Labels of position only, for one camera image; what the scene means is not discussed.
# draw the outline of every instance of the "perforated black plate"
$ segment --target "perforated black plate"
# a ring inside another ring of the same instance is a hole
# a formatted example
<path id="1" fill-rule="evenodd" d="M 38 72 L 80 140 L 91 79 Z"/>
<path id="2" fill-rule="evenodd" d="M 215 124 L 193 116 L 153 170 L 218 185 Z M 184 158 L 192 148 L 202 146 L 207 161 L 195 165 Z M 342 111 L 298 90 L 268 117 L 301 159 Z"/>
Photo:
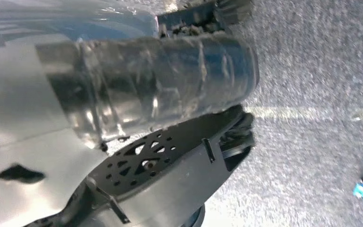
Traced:
<path id="1" fill-rule="evenodd" d="M 206 115 L 149 134 L 122 148 L 90 173 L 96 186 L 120 196 L 144 183 L 156 180 L 178 158 L 226 129 L 229 119 L 241 115 L 241 107 Z"/>

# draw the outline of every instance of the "reflective surface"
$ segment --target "reflective surface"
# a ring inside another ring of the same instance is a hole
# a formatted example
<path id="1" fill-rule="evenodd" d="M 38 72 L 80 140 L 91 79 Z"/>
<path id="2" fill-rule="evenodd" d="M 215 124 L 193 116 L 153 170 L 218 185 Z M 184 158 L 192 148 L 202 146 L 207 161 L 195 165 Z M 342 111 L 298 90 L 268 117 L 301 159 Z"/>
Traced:
<path id="1" fill-rule="evenodd" d="M 156 35 L 142 6 L 115 0 L 0 0 L 0 46 Z"/>
<path id="2" fill-rule="evenodd" d="M 70 128 L 33 45 L 157 33 L 152 14 L 116 1 L 0 0 L 0 172 L 14 163 L 43 173 L 33 184 L 0 180 L 0 226 L 61 211 L 107 155 Z"/>

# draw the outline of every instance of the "black mount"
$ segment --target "black mount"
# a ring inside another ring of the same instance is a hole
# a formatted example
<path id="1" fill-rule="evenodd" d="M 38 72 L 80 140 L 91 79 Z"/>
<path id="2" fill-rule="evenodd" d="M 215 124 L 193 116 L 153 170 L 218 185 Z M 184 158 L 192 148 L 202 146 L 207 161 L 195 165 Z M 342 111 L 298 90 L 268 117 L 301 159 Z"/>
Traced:
<path id="1" fill-rule="evenodd" d="M 28 227 L 199 227 L 205 201 L 254 145 L 252 121 L 235 106 L 142 137 L 94 169 L 61 213 Z"/>

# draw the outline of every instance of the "clear plastic wrap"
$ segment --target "clear plastic wrap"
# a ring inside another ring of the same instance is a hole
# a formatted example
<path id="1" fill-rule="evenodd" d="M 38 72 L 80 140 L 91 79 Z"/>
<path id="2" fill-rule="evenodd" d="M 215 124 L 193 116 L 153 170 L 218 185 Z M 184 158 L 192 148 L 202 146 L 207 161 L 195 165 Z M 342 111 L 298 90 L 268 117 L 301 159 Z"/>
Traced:
<path id="1" fill-rule="evenodd" d="M 158 34 L 156 16 L 116 0 L 0 0 L 0 46 Z"/>

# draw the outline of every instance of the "gray carpet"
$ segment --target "gray carpet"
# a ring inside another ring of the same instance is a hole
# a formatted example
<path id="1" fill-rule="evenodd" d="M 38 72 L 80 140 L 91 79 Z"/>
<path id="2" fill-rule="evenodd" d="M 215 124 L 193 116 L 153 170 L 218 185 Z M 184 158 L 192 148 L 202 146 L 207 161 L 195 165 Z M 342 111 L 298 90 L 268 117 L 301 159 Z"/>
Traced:
<path id="1" fill-rule="evenodd" d="M 174 0 L 135 0 L 155 12 Z M 257 147 L 206 203 L 203 227 L 363 227 L 363 0 L 254 0 L 233 27 L 261 81 Z"/>

